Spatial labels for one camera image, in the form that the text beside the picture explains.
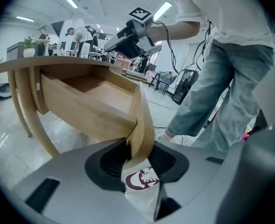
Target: person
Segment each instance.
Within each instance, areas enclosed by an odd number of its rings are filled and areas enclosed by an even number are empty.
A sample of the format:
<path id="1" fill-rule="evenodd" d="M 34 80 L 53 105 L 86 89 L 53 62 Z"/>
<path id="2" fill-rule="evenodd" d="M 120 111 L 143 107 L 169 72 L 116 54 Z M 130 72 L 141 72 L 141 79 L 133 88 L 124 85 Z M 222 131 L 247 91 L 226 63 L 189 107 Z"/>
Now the person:
<path id="1" fill-rule="evenodd" d="M 39 31 L 40 31 L 41 35 L 39 37 L 39 40 L 37 40 L 37 43 L 38 43 L 37 55 L 38 56 L 43 56 L 44 52 L 45 52 L 45 45 L 46 45 L 47 42 L 49 42 L 49 40 L 46 39 L 47 35 L 46 35 L 45 26 L 40 27 Z"/>
<path id="2" fill-rule="evenodd" d="M 221 93 L 232 82 L 229 94 L 214 120 L 192 147 L 228 151 L 241 140 L 251 119 L 260 110 L 252 91 L 273 66 L 274 42 L 263 7 L 258 0 L 175 0 L 179 15 L 168 25 L 172 40 L 199 33 L 206 18 L 214 25 L 198 80 L 191 87 L 164 133 L 198 136 Z M 164 27 L 149 27 L 154 42 L 167 40 Z"/>
<path id="3" fill-rule="evenodd" d="M 109 56 L 110 56 L 110 63 L 115 64 L 118 53 L 116 51 L 112 51 L 112 52 L 109 53 Z"/>
<path id="4" fill-rule="evenodd" d="M 88 40 L 88 33 L 91 33 L 91 38 L 92 40 Z M 68 28 L 66 35 L 74 35 L 75 34 L 75 29 L 74 28 Z M 82 27 L 79 29 L 76 29 L 76 37 L 75 37 L 75 48 L 74 51 L 71 52 L 71 56 L 76 56 L 80 57 L 80 53 L 81 53 L 81 49 L 84 43 L 89 43 L 91 46 L 92 45 L 98 45 L 98 43 L 96 44 L 95 40 L 97 40 L 97 33 L 96 30 L 94 28 L 92 28 L 91 26 L 86 26 L 86 27 Z"/>
<path id="5" fill-rule="evenodd" d="M 141 67 L 140 67 L 139 73 L 143 74 L 143 72 L 147 66 L 147 63 L 148 63 L 148 56 L 145 56 L 141 62 Z"/>
<path id="6" fill-rule="evenodd" d="M 103 62 L 109 62 L 109 55 L 104 49 L 102 50 L 101 58 Z"/>

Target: wooden table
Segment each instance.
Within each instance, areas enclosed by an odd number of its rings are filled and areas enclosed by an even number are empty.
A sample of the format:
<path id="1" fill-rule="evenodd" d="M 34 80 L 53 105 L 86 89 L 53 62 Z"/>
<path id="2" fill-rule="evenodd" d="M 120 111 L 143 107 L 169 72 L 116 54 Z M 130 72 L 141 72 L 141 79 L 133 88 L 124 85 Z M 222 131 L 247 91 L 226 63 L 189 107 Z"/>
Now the wooden table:
<path id="1" fill-rule="evenodd" d="M 65 50 L 64 51 L 64 55 L 65 56 L 71 56 L 71 53 L 73 52 L 74 50 Z"/>
<path id="2" fill-rule="evenodd" d="M 37 111 L 52 111 L 79 131 L 100 141 L 127 137 L 132 160 L 145 160 L 154 144 L 154 127 L 143 84 L 110 69 L 114 64 L 68 56 L 38 56 L 0 64 L 8 72 L 13 103 L 28 136 L 31 131 L 51 156 L 59 152 L 46 134 Z"/>
<path id="3" fill-rule="evenodd" d="M 92 56 L 92 57 L 96 57 L 96 59 L 100 59 L 100 56 L 101 56 L 101 54 L 100 53 L 97 53 L 97 52 L 89 52 L 89 56 Z"/>
<path id="4" fill-rule="evenodd" d="M 131 61 L 127 61 L 118 57 L 115 64 L 122 66 L 124 69 L 128 69 Z"/>

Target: potted plant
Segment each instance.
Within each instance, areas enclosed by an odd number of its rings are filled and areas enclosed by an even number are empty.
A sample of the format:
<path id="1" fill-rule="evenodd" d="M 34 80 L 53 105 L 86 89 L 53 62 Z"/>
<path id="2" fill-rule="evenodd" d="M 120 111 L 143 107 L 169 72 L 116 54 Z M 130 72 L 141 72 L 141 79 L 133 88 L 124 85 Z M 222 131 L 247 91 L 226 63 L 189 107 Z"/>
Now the potted plant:
<path id="1" fill-rule="evenodd" d="M 23 55 L 24 57 L 33 57 L 35 55 L 35 48 L 34 45 L 36 42 L 33 41 L 31 37 L 25 38 L 24 39 L 24 52 Z"/>

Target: white ceiling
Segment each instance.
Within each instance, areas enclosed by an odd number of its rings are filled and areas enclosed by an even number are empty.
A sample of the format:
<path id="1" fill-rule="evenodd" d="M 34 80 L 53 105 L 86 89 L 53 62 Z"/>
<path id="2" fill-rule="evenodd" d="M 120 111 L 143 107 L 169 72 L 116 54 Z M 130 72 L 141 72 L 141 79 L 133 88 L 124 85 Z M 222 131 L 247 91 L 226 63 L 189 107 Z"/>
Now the white ceiling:
<path id="1" fill-rule="evenodd" d="M 177 7 L 173 0 L 75 0 L 78 8 L 73 8 L 66 0 L 13 0 L 1 21 L 12 22 L 16 21 L 16 16 L 22 16 L 35 20 L 34 25 L 41 26 L 82 18 L 89 25 L 99 24 L 105 29 L 122 28 L 128 21 L 127 14 L 135 8 L 141 7 L 155 13 L 165 1 L 173 6 L 161 17 L 161 21 L 174 23 Z"/>

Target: black cabinet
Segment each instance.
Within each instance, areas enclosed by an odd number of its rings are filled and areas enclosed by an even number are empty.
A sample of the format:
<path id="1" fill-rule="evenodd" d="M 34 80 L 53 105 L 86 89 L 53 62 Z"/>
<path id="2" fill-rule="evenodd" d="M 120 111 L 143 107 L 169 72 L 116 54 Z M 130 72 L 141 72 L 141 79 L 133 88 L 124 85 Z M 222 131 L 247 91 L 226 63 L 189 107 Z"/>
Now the black cabinet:
<path id="1" fill-rule="evenodd" d="M 182 103 L 191 86 L 197 81 L 199 74 L 195 70 L 185 70 L 178 87 L 172 97 L 178 105 Z"/>

